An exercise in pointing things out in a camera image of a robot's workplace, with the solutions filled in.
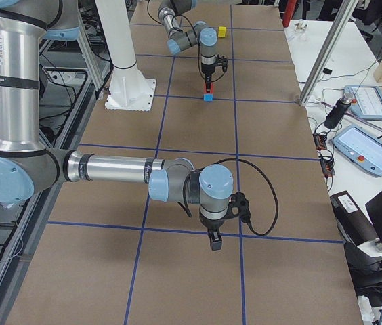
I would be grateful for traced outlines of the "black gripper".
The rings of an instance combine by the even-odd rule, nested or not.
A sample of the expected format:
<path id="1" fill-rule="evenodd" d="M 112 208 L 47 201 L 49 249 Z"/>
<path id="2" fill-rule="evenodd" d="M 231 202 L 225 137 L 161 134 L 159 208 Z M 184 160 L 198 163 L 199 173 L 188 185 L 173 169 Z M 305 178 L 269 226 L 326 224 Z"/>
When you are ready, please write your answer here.
<path id="1" fill-rule="evenodd" d="M 232 212 L 232 207 L 227 207 L 222 211 L 213 212 L 207 210 L 204 206 L 199 208 L 200 222 L 206 227 L 209 237 L 209 244 L 212 251 L 222 249 L 222 237 L 220 227 L 227 219 L 233 219 L 235 215 Z"/>
<path id="2" fill-rule="evenodd" d="M 205 91 L 212 91 L 212 82 L 213 82 L 213 74 L 216 71 L 216 68 L 221 67 L 222 75 L 218 77 L 215 81 L 222 78 L 224 74 L 228 70 L 228 59 L 225 56 L 221 56 L 219 54 L 215 56 L 201 56 L 200 69 L 203 73 L 205 80 Z"/>

